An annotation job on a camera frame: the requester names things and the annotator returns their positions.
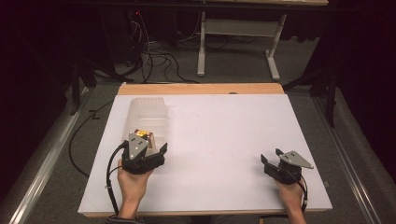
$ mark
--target black cable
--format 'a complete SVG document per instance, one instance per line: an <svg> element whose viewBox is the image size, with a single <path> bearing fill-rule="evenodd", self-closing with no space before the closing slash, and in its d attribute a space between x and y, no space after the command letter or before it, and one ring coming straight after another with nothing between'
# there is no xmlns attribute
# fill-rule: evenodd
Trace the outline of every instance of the black cable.
<svg viewBox="0 0 396 224"><path fill-rule="evenodd" d="M77 133L79 132L79 130L81 130L81 128L88 122L88 120L90 120L91 118L93 118L95 116L95 114L97 112L99 112L101 109L105 108L107 105L113 103L114 100L107 102L106 104L102 105L99 109L97 109L94 113L92 113L91 115L89 115L76 129L76 131L73 133L72 137L70 138L69 141L69 146L68 146L68 153L69 153L69 159L72 162L72 165L76 168L77 171L79 171L82 175L85 175L87 178L90 177L87 173L85 173L84 171L82 171L74 162L73 160L73 156L72 156L72 144L73 144L73 140L76 137Z"/></svg>
<svg viewBox="0 0 396 224"><path fill-rule="evenodd" d="M178 71L180 66L178 65L178 62L177 62L177 60L176 60L176 58L175 58L175 56L174 56L173 54L171 54L171 53L164 53L164 55L169 55L170 57L173 58L173 60L175 61L176 65L177 65L176 75L177 75L181 80L183 80L183 81L185 81L185 82L199 83L198 81L186 79L186 78L184 78L184 77L182 77L182 76L180 75L180 73L179 73L179 71Z"/></svg>
<svg viewBox="0 0 396 224"><path fill-rule="evenodd" d="M116 215L119 213L119 208L117 206L117 201L116 197L114 196L114 191L113 188L111 187L111 179L110 179L110 168L111 168L111 163L114 160L114 157L117 155L117 153L122 149L125 148L128 145L128 141L123 141L121 145L119 145L116 150L114 150L113 154L110 157L110 160L108 161L108 166L107 166L107 172L106 172L106 188L108 192L108 196L110 197L110 201L113 205L114 212Z"/></svg>

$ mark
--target cable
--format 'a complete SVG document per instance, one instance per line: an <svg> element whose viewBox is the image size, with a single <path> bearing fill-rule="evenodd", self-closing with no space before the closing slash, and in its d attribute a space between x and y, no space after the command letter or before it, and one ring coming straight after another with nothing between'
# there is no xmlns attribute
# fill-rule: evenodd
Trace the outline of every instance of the cable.
<svg viewBox="0 0 396 224"><path fill-rule="evenodd" d="M117 153L122 149L125 148L126 146L128 146L128 141L123 141L121 145L119 145L116 150L114 150L113 154L110 157L110 160L108 161L108 165L107 165L107 172L106 172L106 188L107 188L107 192L108 192L108 196L110 197L110 201L113 205L113 209L114 212L116 213L116 215L119 213L119 208L117 206L117 201L116 201L116 197L114 196L114 191L113 188L111 187L111 179L110 179L110 168L111 168L111 163L114 160L114 157L117 155Z"/></svg>
<svg viewBox="0 0 396 224"><path fill-rule="evenodd" d="M195 33L196 33L197 30L198 30L198 26L199 26L199 22L200 22L200 21L201 21L201 11L198 12L197 24L195 25L195 29L194 29L194 31L192 31L192 34L191 34L189 37L185 38L185 39L178 40L177 42L180 43L180 42L183 42L183 41L186 41L186 40L194 39L195 37L199 36L199 35L195 35Z"/></svg>
<svg viewBox="0 0 396 224"><path fill-rule="evenodd" d="M81 130L81 128L88 122L88 120L90 120L91 118L93 118L95 116L95 114L97 112L99 112L101 109L105 108L107 105L113 103L114 100L107 102L106 104L102 105L99 109L95 110L94 113L92 113L91 115L89 115L76 129L76 131L73 133L72 137L70 138L69 141L69 146L68 146L68 154L69 154L69 159L72 162L72 165L76 168L77 171L79 171L82 175L85 175L87 178L90 177L87 173L85 173L84 171L82 171L74 162L73 160L73 156L72 156L72 144L73 144L73 140L76 137L77 133L79 132L79 130Z"/></svg>

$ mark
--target gray carpet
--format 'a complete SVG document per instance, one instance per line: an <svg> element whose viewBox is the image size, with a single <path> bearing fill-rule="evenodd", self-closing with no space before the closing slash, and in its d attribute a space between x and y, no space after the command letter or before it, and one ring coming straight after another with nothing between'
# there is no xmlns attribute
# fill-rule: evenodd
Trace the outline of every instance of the gray carpet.
<svg viewBox="0 0 396 224"><path fill-rule="evenodd" d="M251 42L251 38L238 40ZM202 83L272 82L268 65L262 53L262 46L269 45L269 43L268 39L258 39L251 43L234 41L222 49L208 49L206 52L205 77L196 76L197 46L180 45L178 49L164 46L159 50L175 55L179 64L179 73L186 79L194 79ZM209 41L208 45L215 48L221 46L222 43ZM279 43L275 58L281 76L281 84L288 83L302 74L315 45L316 41L297 43L295 39ZM161 44L151 44L151 53L154 55L156 48L160 46ZM156 66L153 67L148 81L180 80L176 75L175 62L172 62L166 73L164 72L166 64L161 64L165 62L164 58L157 57L153 62ZM117 65L118 72L127 69L123 64ZM147 64L145 64L143 71L144 75L147 76L149 73ZM129 77L134 78L136 82L143 80L140 70ZM92 96L82 108L75 129L91 114L90 110L98 109L108 101L113 100L117 94L119 82L98 80L99 85L92 91ZM367 223L350 187L343 169L343 163L329 135L326 123L321 119L321 112L318 111L314 100L306 92L307 88L298 87L294 91L288 92L288 95L319 173L323 181L330 185L327 191L333 210L324 213L305 214L306 219L308 223ZM340 92L337 92L336 101L337 105L334 110L335 130L340 136L340 140L345 146L363 186L367 189L382 223L393 223L396 220L394 213L396 211L396 187L394 182L371 150ZM90 119L74 139L72 145L73 157L76 164L87 173L92 168L110 108L111 105L98 112L95 117L99 119ZM54 133L59 131L56 127L53 127L43 144L26 165L23 174L2 204L0 223L8 223L11 219L13 212L21 202L36 171L49 151L51 138L52 141L56 141L56 139L53 139L56 136ZM86 183L87 178L78 173L71 165L66 144L47 186L36 202L35 208L26 223L103 223L102 218L87 218L77 213ZM288 223L288 221L268 218L265 223Z"/></svg>

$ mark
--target wrist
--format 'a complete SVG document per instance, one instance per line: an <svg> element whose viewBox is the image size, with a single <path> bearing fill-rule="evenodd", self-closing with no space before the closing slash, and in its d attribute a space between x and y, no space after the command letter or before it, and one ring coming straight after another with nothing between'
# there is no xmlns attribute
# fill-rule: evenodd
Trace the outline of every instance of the wrist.
<svg viewBox="0 0 396 224"><path fill-rule="evenodd" d="M290 224L305 224L305 218L301 207L287 208Z"/></svg>
<svg viewBox="0 0 396 224"><path fill-rule="evenodd" d="M140 200L123 200L118 217L135 219Z"/></svg>

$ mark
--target sleeve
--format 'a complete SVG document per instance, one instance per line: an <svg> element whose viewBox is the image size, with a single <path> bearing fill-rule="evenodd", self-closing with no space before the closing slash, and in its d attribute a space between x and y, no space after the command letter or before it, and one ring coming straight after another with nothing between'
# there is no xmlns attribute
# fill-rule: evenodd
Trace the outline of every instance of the sleeve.
<svg viewBox="0 0 396 224"><path fill-rule="evenodd" d="M139 217L137 217L136 219L126 219L113 215L106 219L105 224L145 224L145 222Z"/></svg>

